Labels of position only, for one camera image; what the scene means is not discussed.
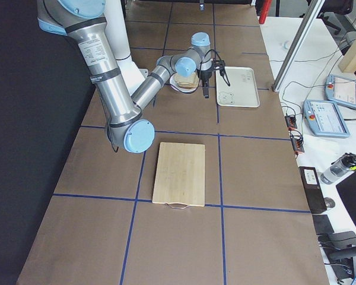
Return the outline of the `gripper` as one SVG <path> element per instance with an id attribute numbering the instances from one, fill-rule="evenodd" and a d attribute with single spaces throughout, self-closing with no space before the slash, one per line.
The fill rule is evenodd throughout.
<path id="1" fill-rule="evenodd" d="M 204 10 L 204 0 L 199 0 L 199 8 L 201 11 Z M 211 71 L 209 70 L 199 70 L 199 79 L 202 83 L 202 91 L 204 98 L 209 97 L 209 79 L 211 78 Z"/>

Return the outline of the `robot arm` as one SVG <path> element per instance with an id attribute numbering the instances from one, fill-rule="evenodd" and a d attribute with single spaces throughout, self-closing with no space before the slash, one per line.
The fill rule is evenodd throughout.
<path id="1" fill-rule="evenodd" d="M 120 1 L 37 1 L 39 27 L 74 39 L 99 90 L 113 147 L 142 153 L 154 141 L 142 111 L 174 74 L 211 75 L 207 33 L 195 33 L 184 53 L 163 56 L 147 76 L 132 61 Z"/>

